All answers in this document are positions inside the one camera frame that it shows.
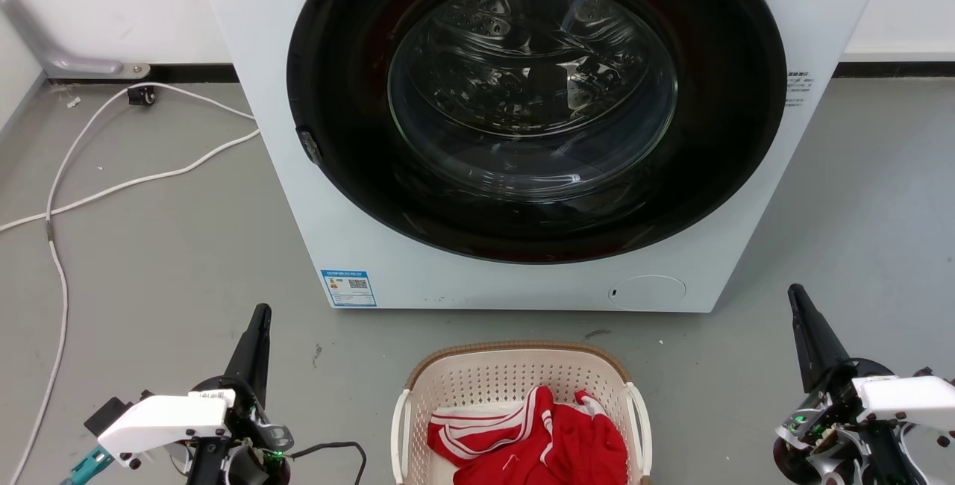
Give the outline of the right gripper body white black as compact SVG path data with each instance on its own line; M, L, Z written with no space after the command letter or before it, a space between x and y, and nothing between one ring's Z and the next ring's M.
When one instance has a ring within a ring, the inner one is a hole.
M927 484L907 437L920 428L953 447L953 383L925 367L916 376L864 374L872 360L849 360L826 375L775 433L774 463L795 484L866 484L867 424L891 424L909 484Z

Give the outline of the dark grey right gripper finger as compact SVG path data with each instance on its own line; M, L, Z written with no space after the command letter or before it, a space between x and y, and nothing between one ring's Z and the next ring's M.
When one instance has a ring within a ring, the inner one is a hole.
M802 285L790 285L789 301L802 387L810 394L825 386L831 370L848 363L849 353Z
M870 448L865 468L866 484L909 484L903 452L891 424L867 424L865 444Z

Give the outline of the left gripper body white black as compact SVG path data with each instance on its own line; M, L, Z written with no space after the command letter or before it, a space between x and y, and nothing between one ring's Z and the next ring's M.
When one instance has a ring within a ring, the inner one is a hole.
M248 384L216 377L187 395L146 393L139 402L116 398L98 410L98 446L116 463L136 470L149 452L177 445L187 478L200 438L225 438L222 484L287 484L289 428L266 417Z

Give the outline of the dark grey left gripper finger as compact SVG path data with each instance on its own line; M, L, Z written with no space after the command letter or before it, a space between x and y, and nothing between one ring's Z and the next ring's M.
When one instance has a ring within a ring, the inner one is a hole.
M195 444L189 485L222 484L222 464L225 461L225 438L200 438Z
M225 376L248 384L260 404L266 403L267 396L270 328L272 308L268 304L257 304L225 370Z

